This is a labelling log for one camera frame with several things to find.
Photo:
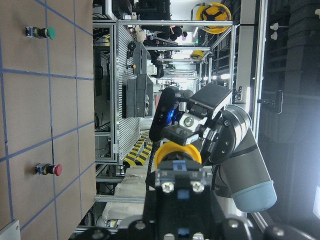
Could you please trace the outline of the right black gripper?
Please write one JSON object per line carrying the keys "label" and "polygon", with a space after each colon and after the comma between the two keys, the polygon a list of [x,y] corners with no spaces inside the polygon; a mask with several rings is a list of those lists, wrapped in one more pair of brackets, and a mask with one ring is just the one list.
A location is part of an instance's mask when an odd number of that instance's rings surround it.
{"label": "right black gripper", "polygon": [[[232,124],[232,115],[224,109],[230,102],[232,90],[218,84],[209,83],[202,87],[187,102],[188,113],[200,119],[207,117],[208,134],[200,151],[202,165],[217,165],[226,161],[236,146],[236,131]],[[161,136],[180,145],[186,146],[195,142],[199,134],[178,124],[164,127]]]}

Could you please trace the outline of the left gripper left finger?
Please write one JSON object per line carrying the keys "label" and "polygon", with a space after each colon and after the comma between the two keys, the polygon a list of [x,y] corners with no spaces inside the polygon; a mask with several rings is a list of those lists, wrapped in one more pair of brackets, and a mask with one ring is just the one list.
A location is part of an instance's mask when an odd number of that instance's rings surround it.
{"label": "left gripper left finger", "polygon": [[150,212],[123,219],[115,232],[105,227],[91,227],[78,234],[75,240],[157,240],[158,214]]}

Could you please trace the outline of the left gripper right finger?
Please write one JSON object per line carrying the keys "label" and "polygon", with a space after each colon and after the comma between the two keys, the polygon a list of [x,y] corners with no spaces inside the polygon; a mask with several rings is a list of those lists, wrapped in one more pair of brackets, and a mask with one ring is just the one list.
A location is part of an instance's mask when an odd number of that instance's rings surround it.
{"label": "left gripper right finger", "polygon": [[228,215],[217,224],[214,238],[216,240],[314,240],[315,237],[286,224],[274,223],[257,229],[246,218]]}

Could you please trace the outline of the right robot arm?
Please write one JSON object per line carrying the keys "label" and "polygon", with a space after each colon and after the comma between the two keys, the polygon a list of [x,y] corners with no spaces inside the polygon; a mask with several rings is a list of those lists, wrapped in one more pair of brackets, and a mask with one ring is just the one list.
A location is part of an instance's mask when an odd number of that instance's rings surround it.
{"label": "right robot arm", "polygon": [[277,201],[274,183],[254,137],[250,115],[230,104],[232,91],[209,83],[187,101],[187,112],[161,131],[186,146],[202,139],[205,166],[219,165],[236,207],[246,213],[269,209]]}

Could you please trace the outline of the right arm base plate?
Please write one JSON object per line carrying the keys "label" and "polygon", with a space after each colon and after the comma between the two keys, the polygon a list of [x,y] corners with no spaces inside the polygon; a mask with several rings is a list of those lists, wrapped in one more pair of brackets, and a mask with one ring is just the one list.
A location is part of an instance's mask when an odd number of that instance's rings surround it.
{"label": "right arm base plate", "polygon": [[21,240],[19,220],[11,222],[0,231],[0,240]]}

